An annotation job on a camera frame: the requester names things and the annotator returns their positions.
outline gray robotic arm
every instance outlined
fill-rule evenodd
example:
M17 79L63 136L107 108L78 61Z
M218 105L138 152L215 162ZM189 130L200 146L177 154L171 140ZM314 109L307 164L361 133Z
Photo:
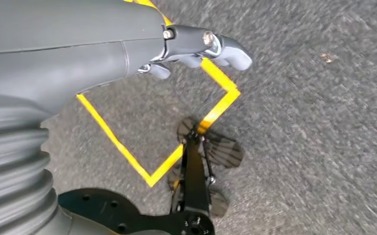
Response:
M198 67L202 57L240 70L251 64L236 41L167 28L154 8L121 0L0 0L0 235L116 234L58 206L40 123L94 86L135 73L166 78L161 62Z

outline floor marking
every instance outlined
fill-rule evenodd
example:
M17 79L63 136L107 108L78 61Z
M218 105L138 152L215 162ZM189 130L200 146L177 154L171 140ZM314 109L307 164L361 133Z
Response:
M149 0L134 0L135 3L153 7L158 10L154 4ZM166 25L172 22L162 14ZM198 131L204 133L213 123L231 106L231 104L240 96L240 91L236 84L224 74L211 60L204 58L201 63L201 68L219 84L225 91L226 95L214 106L211 111L200 122ZM174 152L161 164L160 167L152 174L149 173L139 164L138 160L130 153L130 151L118 140L113 131L108 127L103 118L99 115L92 104L86 99L83 94L78 94L77 99L83 104L87 111L92 115L93 119L99 124L102 130L106 133L111 142L115 145L118 151L126 158L129 164L142 176L149 187L153 187L168 170L182 157L182 144L180 144Z

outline mounting hole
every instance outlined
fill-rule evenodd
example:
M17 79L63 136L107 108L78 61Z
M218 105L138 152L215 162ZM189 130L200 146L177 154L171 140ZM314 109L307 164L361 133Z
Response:
M193 234L200 234L200 229L198 229L198 228L191 228L191 232Z
M112 201L111 202L111 207L117 207L118 206L118 202L117 201Z
M126 230L126 224L119 224L118 225L118 231L120 233L123 233Z

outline yellow tape square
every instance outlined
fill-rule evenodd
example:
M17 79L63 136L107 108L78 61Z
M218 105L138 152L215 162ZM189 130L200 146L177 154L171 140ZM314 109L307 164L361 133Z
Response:
M134 0L135 3L155 7L149 0ZM163 15L167 25L172 22ZM203 59L201 68L213 78L225 91L226 95L211 109L211 111L203 118L199 128L200 133L204 133L240 96L240 91L224 72L222 72L211 60ZM113 131L108 127L103 118L99 115L92 104L86 99L83 94L77 95L78 100L83 104L87 111L92 115L95 121L99 124L102 130L106 133L108 138L112 141L118 151L128 160L134 169L142 176L150 187L153 187L167 171L182 157L182 144L161 164L161 166L150 175L136 160L136 158L129 152L129 150L118 140Z

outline gray carpet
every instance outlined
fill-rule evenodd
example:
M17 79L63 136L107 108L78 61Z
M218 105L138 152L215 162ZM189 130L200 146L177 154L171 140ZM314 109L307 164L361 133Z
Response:
M154 3L254 56L246 72L224 68L242 95L213 129L246 155L237 169L216 167L231 201L217 234L377 234L377 0ZM203 71L170 67L167 81L135 76L86 93L150 173L177 146L179 121L203 117L224 95ZM144 213L168 211L165 179L149 188L77 100L44 126L59 192L106 187Z

